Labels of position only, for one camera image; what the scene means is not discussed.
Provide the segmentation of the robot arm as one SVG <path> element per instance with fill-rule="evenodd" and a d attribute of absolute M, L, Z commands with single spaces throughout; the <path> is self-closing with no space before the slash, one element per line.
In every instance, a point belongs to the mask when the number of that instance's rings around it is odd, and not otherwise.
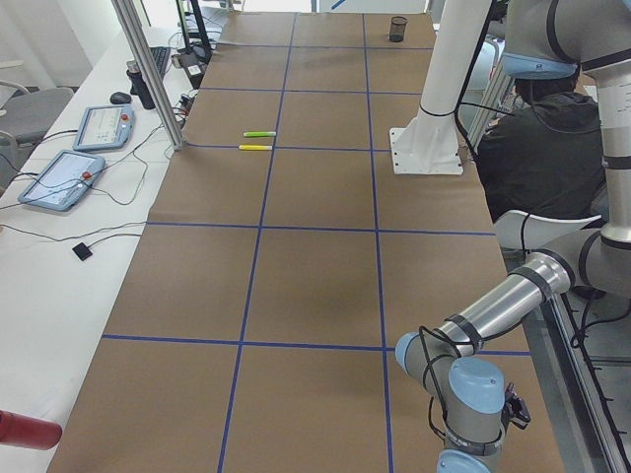
<path fill-rule="evenodd" d="M 395 357 L 438 401 L 444 426 L 441 472 L 491 472 L 510 425 L 528 410 L 493 364 L 478 358 L 487 341 L 518 326 L 537 306 L 575 286 L 630 294 L 630 5 L 626 1 L 513 1 L 504 72 L 557 79 L 582 70 L 596 83 L 608 222 L 599 229 L 508 213 L 500 242 L 526 254 L 496 288 L 435 329 L 403 335 Z"/>

